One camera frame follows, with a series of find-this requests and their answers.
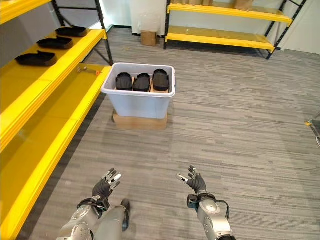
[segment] metal shelving unit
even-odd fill
[[[170,0],[167,0],[167,12],[165,18],[165,41],[163,49],[167,49],[168,41],[228,45],[267,50],[268,56],[266,57],[266,59],[268,60],[272,56],[274,51],[277,49],[281,40],[289,30],[290,26],[292,25],[292,22],[296,19],[297,15],[301,11],[302,7],[305,5],[306,1],[307,0],[303,0],[301,4],[297,4],[293,0],[283,0],[279,9],[253,6],[251,11],[242,11],[234,9],[233,5],[230,3],[214,2],[212,6],[202,6],[172,4]],[[297,10],[292,18],[285,16],[282,13],[287,2],[297,5]],[[251,19],[262,19],[272,22],[269,28],[267,29],[265,35],[221,31],[204,28],[178,27],[169,25],[171,11],[226,15]],[[286,23],[287,27],[285,28],[281,36],[276,40],[275,45],[273,45],[268,41],[267,37],[271,29],[273,28],[275,22]]]
[[[50,1],[1,1],[1,23],[18,17]],[[1,239],[16,239],[38,196],[61,156],[94,104],[110,66],[80,63],[103,40],[110,65],[113,64],[107,32],[98,0],[96,10],[102,29],[88,29],[84,37],[71,37],[70,49],[37,50],[55,53],[53,66],[25,66],[15,60],[0,69],[0,208]],[[56,1],[52,1],[62,26],[65,19]],[[55,37],[53,32],[47,38]],[[84,68],[100,74],[81,71]]]

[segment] black shoe insole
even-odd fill
[[[133,83],[133,91],[149,92],[150,89],[150,76],[147,73],[139,74]]]
[[[36,42],[39,47],[45,49],[70,49],[74,43],[71,38],[60,37],[56,38],[45,38]]]
[[[156,91],[167,91],[170,86],[167,72],[163,69],[155,70],[152,77],[152,85]]]
[[[61,27],[55,30],[56,34],[69,37],[84,37],[87,35],[87,29],[82,26]]]
[[[58,58],[54,53],[38,51],[38,53],[20,55],[15,60],[21,65],[52,66],[58,61]]]
[[[122,72],[115,79],[117,90],[132,91],[132,79],[129,73]]]

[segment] metal robotic forearm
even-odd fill
[[[201,201],[197,213],[208,240],[233,236],[228,220],[219,214],[220,208],[213,200],[205,199]]]
[[[82,205],[62,227],[56,240],[87,240],[99,214],[94,206]]]

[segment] robotic arm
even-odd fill
[[[64,225],[57,240],[87,240],[91,235],[94,238],[92,229],[103,212],[110,207],[108,197],[113,193],[116,186],[120,184],[121,174],[112,168],[94,186],[92,197],[82,200],[70,221]]]
[[[207,193],[207,186],[202,176],[194,166],[190,166],[186,178],[177,174],[176,178],[185,182],[195,192],[188,195],[188,208],[195,209],[198,219],[204,227],[208,240],[236,240],[229,224],[229,205],[223,200],[216,200],[215,196]],[[226,215],[221,216],[220,208],[217,203],[226,204]]]

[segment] robot finger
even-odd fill
[[[188,176],[189,176],[190,178],[192,178],[192,179],[196,179],[195,175],[193,175],[193,174],[191,174],[191,173],[189,173]]]
[[[195,176],[199,175],[199,173],[197,172],[197,169],[192,165],[190,165],[189,171]]]
[[[182,182],[185,182],[185,183],[187,183],[189,181],[188,178],[186,178],[186,177],[184,177],[184,176],[182,176],[180,174],[175,175],[175,177],[176,177],[176,179],[178,179],[178,180],[180,180]]]
[[[115,175],[116,175],[117,171],[113,170],[112,172],[109,173],[108,176],[106,176],[105,181],[109,182]]]
[[[109,171],[107,171],[103,176],[102,179],[106,178],[110,173],[112,173],[115,169],[111,168]]]
[[[120,182],[117,181],[115,184],[111,185],[110,190],[113,191],[119,184],[120,184]]]
[[[121,174],[119,173],[108,182],[109,185],[112,186],[116,184],[117,182],[119,182],[120,178],[121,178]]]

